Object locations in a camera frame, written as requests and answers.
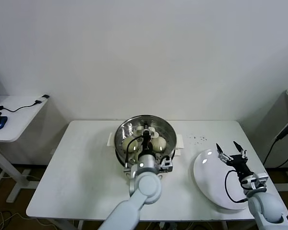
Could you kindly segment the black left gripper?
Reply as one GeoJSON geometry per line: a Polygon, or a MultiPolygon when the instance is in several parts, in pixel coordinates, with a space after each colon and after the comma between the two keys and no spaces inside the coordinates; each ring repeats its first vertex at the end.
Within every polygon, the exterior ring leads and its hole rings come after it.
{"type": "Polygon", "coordinates": [[[153,147],[151,143],[151,131],[149,129],[148,123],[144,123],[143,130],[142,130],[142,152],[140,155],[153,155],[153,147]]]}

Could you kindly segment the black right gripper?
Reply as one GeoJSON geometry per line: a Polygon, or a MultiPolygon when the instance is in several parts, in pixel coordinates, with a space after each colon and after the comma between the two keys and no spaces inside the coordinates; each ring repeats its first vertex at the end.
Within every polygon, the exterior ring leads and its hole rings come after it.
{"type": "Polygon", "coordinates": [[[233,141],[237,151],[240,153],[240,155],[232,155],[228,156],[226,155],[221,147],[216,144],[217,152],[218,152],[218,158],[224,162],[228,163],[228,166],[233,167],[238,175],[239,179],[244,179],[247,176],[252,176],[253,172],[248,168],[247,166],[247,151],[242,148],[240,144],[233,141]]]}

